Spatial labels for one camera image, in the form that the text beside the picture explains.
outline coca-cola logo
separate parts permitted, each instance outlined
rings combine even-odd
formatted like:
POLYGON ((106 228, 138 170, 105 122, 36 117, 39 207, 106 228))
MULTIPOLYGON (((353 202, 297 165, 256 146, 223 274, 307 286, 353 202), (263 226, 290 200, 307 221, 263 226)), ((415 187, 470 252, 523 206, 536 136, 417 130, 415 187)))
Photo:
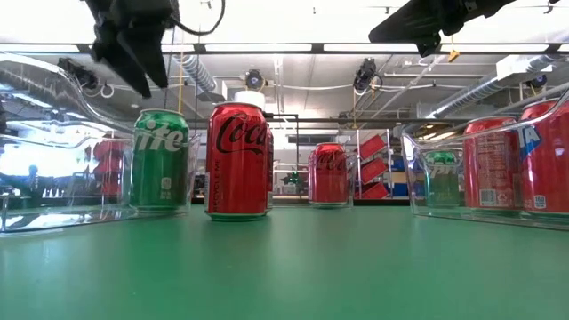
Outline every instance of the coca-cola logo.
POLYGON ((265 139, 267 128, 260 124, 248 124, 249 116, 240 112, 229 117, 221 125, 220 133, 217 136, 216 147, 221 153, 232 153, 238 151, 252 151, 256 155, 262 155, 265 149, 265 139), (241 140, 245 142, 245 148, 224 148, 223 141, 229 140, 231 145, 241 140))
POLYGON ((318 155, 317 170, 346 171, 346 157, 339 151, 318 155))

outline green tabletop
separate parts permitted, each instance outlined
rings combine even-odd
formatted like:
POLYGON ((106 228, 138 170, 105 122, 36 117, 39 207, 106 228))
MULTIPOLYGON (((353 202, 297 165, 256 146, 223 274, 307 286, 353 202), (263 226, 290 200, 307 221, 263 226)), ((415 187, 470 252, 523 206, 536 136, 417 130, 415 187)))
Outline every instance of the green tabletop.
POLYGON ((275 209, 0 238, 0 319, 567 319, 569 233, 275 209))

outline soda can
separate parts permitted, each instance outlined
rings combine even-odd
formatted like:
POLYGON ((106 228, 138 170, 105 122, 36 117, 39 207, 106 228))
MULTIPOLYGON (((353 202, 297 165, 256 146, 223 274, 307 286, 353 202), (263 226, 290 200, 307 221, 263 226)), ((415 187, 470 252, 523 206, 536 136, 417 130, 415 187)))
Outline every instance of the soda can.
POLYGON ((259 107, 218 105, 210 116, 205 160, 205 212, 213 220, 257 220, 268 188, 267 122, 259 107))
POLYGON ((146 109, 134 124, 130 205, 172 211, 188 201, 189 128, 183 115, 146 109))
POLYGON ((267 124, 267 210, 273 209, 273 162, 275 160, 275 140, 267 124))
POLYGON ((425 199, 429 207, 455 207, 461 202, 459 149, 435 149, 425 153, 425 199))
MULTIPOLYGON (((489 116, 469 122, 464 134, 514 124, 513 116, 489 116)), ((466 205, 474 210, 513 213, 521 210, 519 146, 515 131, 464 140, 466 205)))
POLYGON ((335 207, 349 201, 348 159, 340 143, 320 143, 309 157, 309 202, 335 207))
MULTIPOLYGON (((524 108, 520 121, 545 115, 557 99, 524 108)), ((518 129, 524 210, 538 214, 569 213, 569 102, 545 119, 518 129)))

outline sprite logo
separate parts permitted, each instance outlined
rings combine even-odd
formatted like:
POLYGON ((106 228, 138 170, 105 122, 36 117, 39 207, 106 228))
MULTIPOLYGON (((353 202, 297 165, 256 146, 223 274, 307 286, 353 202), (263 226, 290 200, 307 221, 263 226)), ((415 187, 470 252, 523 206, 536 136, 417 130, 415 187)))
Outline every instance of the sprite logo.
POLYGON ((540 145, 541 137, 534 126, 517 129, 517 137, 519 138, 519 155, 524 161, 540 145))
POLYGON ((146 131, 137 135, 137 142, 140 141, 137 150, 158 150, 164 143, 164 148, 168 151, 178 151, 182 147, 184 133, 181 131, 171 131, 168 124, 162 124, 156 128, 156 121, 146 122, 146 131))
POLYGON ((427 170, 430 178, 435 178, 440 174, 456 174, 456 166, 454 165, 435 165, 428 167, 427 170))
POLYGON ((458 165, 456 157, 446 152, 433 152, 427 154, 427 173, 430 178, 441 174, 456 174, 458 165))

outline green sprite can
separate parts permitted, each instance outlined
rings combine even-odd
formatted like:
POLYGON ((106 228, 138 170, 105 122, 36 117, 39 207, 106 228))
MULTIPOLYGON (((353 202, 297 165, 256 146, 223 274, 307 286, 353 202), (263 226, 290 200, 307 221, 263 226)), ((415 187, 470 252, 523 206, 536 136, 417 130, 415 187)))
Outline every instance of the green sprite can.
POLYGON ((425 200, 429 207, 460 204, 457 150, 438 149, 425 153, 425 200))
POLYGON ((146 109, 134 124, 130 205, 174 211, 188 197, 189 128, 182 114, 146 109))

